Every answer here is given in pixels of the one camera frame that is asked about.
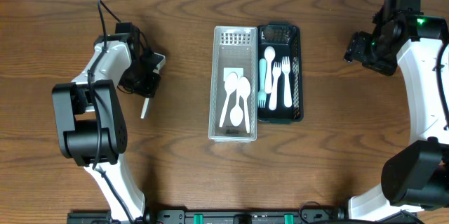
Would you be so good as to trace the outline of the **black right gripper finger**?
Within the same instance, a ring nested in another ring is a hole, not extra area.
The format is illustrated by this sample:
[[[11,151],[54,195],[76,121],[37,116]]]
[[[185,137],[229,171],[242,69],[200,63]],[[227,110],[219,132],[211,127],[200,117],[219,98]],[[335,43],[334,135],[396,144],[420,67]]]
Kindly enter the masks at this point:
[[[347,62],[353,62],[353,60],[358,60],[359,58],[359,52],[360,52],[360,35],[358,32],[355,32],[349,42],[349,45],[346,49],[344,60]]]
[[[372,40],[372,34],[369,34],[367,32],[356,32],[354,34],[354,45],[352,53],[352,57],[354,60],[365,63],[369,62]]]

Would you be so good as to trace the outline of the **white plastic spoon angled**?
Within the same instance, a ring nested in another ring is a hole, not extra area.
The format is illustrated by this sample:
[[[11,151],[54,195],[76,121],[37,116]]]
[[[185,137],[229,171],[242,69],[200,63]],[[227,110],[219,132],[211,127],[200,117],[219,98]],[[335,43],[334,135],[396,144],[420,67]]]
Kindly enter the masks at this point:
[[[147,114],[149,111],[149,106],[150,106],[150,98],[145,98],[145,101],[142,106],[141,115],[140,115],[141,119],[145,119],[147,117]]]

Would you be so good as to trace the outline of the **white plastic fork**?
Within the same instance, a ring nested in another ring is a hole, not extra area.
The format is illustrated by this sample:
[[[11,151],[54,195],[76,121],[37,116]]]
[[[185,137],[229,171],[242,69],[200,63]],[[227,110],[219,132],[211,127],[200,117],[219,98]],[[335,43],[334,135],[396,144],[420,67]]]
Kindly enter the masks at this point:
[[[272,74],[273,74],[273,84],[272,84],[272,91],[271,91],[270,100],[269,100],[269,109],[271,111],[274,111],[277,106],[278,81],[279,81],[279,77],[281,75],[281,63],[279,63],[279,62],[274,63],[274,68],[272,70]]]
[[[283,103],[285,107],[292,106],[292,95],[290,89],[290,58],[284,56],[281,63],[281,70],[284,76],[284,88],[283,88]]]

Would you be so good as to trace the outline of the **small white plastic spoon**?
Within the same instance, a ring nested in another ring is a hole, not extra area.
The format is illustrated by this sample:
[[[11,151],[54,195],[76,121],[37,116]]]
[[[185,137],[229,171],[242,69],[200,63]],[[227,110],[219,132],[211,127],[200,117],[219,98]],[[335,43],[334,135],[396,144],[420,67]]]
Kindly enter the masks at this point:
[[[267,71],[264,83],[264,89],[266,93],[271,93],[272,91],[272,62],[275,58],[275,55],[276,53],[272,46],[268,46],[264,50],[264,58],[267,61]]]

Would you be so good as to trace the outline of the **pale green plastic fork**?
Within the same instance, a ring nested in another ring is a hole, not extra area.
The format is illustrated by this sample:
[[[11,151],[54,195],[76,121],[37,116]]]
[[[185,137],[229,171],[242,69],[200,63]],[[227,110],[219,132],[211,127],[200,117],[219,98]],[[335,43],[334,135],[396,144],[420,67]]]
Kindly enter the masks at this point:
[[[267,61],[262,58],[259,60],[259,80],[260,80],[260,90],[258,91],[258,107],[260,109],[265,108],[266,99],[267,99],[267,93],[265,92],[264,85],[265,85],[265,77],[267,72]]]

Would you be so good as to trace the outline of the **white plastic spoon upside-down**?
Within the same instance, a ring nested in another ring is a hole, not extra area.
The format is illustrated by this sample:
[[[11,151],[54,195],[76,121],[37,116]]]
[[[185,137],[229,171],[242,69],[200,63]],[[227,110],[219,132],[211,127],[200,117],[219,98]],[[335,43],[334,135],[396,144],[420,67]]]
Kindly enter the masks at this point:
[[[240,94],[236,92],[236,102],[229,114],[232,126],[239,126],[243,120],[243,110],[240,107]]]

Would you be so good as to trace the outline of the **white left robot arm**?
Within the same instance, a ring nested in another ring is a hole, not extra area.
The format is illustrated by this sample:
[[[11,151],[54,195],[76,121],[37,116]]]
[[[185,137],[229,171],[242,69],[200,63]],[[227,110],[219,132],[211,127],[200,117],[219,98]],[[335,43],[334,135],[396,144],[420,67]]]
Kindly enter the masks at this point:
[[[152,221],[124,155],[128,133],[116,90],[145,97],[145,116],[164,63],[164,55],[154,53],[139,31],[118,31],[98,38],[79,76],[53,87],[60,151],[93,177],[110,207],[106,212],[68,213],[68,223]]]

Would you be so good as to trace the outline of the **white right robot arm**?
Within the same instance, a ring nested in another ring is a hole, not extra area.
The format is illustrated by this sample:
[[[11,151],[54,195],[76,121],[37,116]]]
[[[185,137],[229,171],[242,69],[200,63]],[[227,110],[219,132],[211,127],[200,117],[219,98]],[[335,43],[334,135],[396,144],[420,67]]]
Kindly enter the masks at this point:
[[[355,220],[448,207],[448,26],[443,18],[395,13],[373,18],[372,34],[354,35],[344,56],[391,76],[400,69],[410,112],[409,145],[389,159],[381,182],[348,202]]]

